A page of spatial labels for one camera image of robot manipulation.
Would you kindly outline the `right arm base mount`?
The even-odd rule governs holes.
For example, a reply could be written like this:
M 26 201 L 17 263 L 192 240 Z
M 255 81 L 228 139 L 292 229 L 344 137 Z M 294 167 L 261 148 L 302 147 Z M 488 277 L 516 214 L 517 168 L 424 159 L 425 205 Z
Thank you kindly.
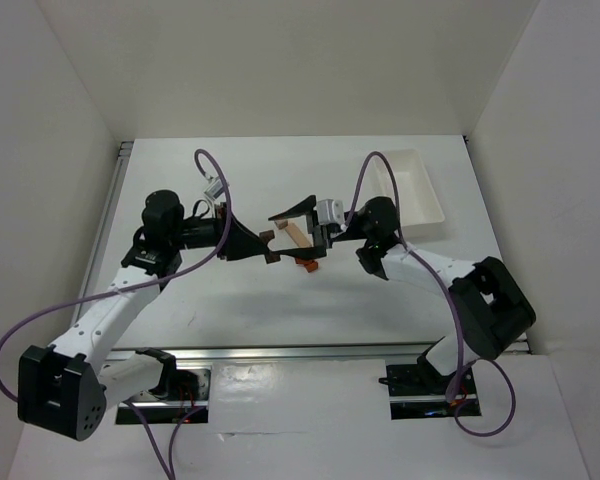
M 463 406 L 461 416 L 481 415 L 471 369 L 463 375 L 459 394 L 452 403 L 445 397 L 450 379 L 444 377 L 426 385 L 418 375 L 416 364 L 387 365 L 386 374 L 378 382 L 388 390 L 392 420 L 450 418 L 459 406 Z

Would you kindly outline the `long light wood block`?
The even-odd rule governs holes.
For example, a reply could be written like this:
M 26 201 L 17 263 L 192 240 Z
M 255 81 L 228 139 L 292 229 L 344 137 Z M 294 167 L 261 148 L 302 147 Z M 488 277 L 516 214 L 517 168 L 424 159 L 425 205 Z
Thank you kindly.
M 296 224 L 289 222 L 285 231 L 298 248 L 310 248 L 313 246 L 312 241 Z

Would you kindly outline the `orange arch block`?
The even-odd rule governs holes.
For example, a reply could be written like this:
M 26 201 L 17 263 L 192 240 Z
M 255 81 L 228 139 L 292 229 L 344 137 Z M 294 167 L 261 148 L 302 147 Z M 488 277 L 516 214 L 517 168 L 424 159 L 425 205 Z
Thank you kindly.
M 308 266 L 315 267 L 318 265 L 317 261 L 314 259 L 307 260 L 307 259 L 295 258 L 295 262 L 298 265 L 302 265 L 302 266 L 306 266 L 306 267 L 308 267 Z

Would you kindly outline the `orange triangular roof block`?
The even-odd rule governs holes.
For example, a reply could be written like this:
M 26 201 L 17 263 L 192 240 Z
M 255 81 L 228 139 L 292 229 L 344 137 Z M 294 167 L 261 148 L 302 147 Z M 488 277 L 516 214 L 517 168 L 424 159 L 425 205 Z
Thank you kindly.
M 306 270 L 308 273 L 315 272 L 315 271 L 316 271 L 318 268 L 319 268 L 319 264 L 318 264 L 316 261 L 312 261 L 312 262 L 310 262 L 310 263 L 307 263 L 307 264 L 305 265 L 305 270 Z

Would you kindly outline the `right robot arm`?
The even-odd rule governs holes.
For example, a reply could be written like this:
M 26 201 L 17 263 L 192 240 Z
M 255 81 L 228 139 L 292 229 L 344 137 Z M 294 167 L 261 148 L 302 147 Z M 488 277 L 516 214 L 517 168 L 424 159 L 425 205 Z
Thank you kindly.
M 407 379 L 429 393 L 449 394 L 457 371 L 479 359 L 497 359 L 536 321 L 501 260 L 456 260 L 403 245 L 397 209 L 388 197 L 374 197 L 361 209 L 346 212 L 339 201 L 309 196 L 271 220 L 282 224 L 297 217 L 305 217 L 313 246 L 296 250 L 295 257 L 320 258 L 336 242 L 360 240 L 356 255 L 366 273 L 450 301 L 454 333 L 425 350 Z

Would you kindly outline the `white plastic bin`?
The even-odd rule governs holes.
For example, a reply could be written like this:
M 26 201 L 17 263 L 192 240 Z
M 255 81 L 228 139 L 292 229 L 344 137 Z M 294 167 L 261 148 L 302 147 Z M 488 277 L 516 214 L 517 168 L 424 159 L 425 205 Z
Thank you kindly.
M 425 163 L 415 149 L 384 153 L 396 180 L 400 224 L 406 238 L 433 235 L 445 221 Z

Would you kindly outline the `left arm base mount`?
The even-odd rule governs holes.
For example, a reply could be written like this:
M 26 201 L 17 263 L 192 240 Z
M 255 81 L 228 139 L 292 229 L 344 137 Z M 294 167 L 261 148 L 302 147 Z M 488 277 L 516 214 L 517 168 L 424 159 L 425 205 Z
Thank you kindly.
M 141 391 L 129 401 L 150 425 L 175 425 L 189 412 L 185 423 L 208 422 L 212 367 L 207 364 L 179 363 L 175 384 L 165 396 Z

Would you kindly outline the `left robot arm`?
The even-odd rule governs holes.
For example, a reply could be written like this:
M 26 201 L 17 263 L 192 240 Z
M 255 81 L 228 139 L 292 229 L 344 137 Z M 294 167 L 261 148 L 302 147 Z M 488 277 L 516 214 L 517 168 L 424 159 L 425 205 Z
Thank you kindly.
M 77 441 L 89 438 L 111 407 L 148 391 L 167 398 L 190 377 L 173 355 L 144 347 L 110 364 L 109 353 L 132 322 L 166 288 L 187 249 L 215 248 L 232 261 L 269 256 L 273 231 L 255 234 L 219 204 L 210 218 L 185 215 L 178 195 L 151 193 L 142 225 L 107 295 L 94 301 L 76 324 L 46 347 L 31 346 L 20 357 L 17 414 L 21 421 Z

